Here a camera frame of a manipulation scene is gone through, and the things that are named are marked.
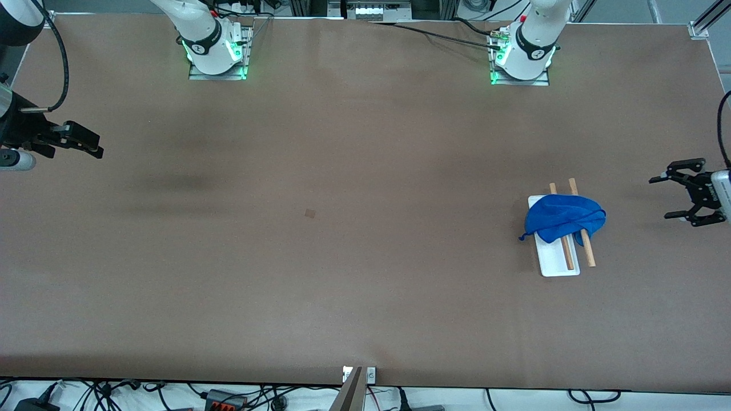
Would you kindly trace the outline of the blue microfibre towel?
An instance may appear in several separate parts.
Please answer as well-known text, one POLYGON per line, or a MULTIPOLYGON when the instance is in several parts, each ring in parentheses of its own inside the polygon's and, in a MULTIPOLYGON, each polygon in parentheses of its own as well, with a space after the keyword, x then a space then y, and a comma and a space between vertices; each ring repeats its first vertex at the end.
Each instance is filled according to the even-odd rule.
POLYGON ((599 203, 576 195, 550 194, 538 199, 528 209, 525 217, 525 232, 519 240, 538 236, 550 244, 561 237, 572 235, 584 246, 582 231, 593 236, 605 225, 607 213, 599 203))

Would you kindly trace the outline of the white towel rack wooden bars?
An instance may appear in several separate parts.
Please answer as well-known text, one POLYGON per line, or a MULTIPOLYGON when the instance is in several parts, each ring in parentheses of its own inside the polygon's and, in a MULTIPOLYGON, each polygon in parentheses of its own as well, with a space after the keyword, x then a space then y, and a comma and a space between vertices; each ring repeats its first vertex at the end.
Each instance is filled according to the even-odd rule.
POLYGON ((582 252, 590 268, 596 267, 595 251, 588 231, 582 229, 582 245, 578 245, 574 235, 562 237, 548 243, 535 235, 537 259, 543 277, 578 276, 581 272, 579 253, 582 252))

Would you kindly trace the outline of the white power strip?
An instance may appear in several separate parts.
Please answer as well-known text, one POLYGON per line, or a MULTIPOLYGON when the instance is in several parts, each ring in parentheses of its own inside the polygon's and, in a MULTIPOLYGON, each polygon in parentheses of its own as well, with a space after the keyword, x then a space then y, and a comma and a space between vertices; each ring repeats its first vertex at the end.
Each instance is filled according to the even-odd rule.
POLYGON ((219 8, 226 15, 269 15, 263 8, 263 0, 227 0, 219 8))

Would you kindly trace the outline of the black power adapter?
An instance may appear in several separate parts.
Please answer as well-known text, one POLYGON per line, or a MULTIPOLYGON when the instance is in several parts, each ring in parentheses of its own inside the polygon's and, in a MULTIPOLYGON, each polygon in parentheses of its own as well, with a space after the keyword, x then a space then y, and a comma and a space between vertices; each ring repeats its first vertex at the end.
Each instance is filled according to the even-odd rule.
POLYGON ((26 398, 18 401, 13 411, 60 411, 60 406, 42 402, 38 398, 26 398))

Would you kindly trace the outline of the black orange connector box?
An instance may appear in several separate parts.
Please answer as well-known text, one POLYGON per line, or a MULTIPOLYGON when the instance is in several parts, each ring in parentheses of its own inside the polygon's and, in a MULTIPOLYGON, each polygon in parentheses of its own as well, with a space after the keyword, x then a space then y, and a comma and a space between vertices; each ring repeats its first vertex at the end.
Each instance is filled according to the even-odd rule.
POLYGON ((243 411, 248 398, 245 394, 211 389, 206 395, 204 411, 243 411))

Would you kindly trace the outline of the grey control device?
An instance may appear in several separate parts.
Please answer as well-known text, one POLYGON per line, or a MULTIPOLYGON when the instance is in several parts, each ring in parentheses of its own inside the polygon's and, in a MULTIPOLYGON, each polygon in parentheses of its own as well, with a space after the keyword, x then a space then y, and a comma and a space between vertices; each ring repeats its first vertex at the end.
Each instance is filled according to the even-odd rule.
POLYGON ((347 18, 371 22, 412 19, 410 0, 346 0, 347 18))

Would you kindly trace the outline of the black plug block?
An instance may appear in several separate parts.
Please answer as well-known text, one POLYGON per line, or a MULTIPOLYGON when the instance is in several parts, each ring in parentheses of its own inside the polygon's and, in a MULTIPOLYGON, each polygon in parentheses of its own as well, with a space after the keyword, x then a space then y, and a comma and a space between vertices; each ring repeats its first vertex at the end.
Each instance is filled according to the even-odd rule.
POLYGON ((399 411, 445 411, 445 408, 441 404, 434 404, 430 406, 421 406, 420 408, 413 408, 409 403, 409 398, 405 393, 404 388, 397 386, 400 396, 399 411))

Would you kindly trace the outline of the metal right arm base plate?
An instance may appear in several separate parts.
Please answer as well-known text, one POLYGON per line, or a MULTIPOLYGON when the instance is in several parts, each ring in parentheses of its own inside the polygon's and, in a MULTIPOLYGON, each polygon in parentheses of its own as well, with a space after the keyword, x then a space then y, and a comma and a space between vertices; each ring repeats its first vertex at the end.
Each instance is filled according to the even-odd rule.
POLYGON ((252 28, 240 23, 217 22, 206 38, 183 40, 190 60, 191 80, 246 80, 251 54, 252 28))

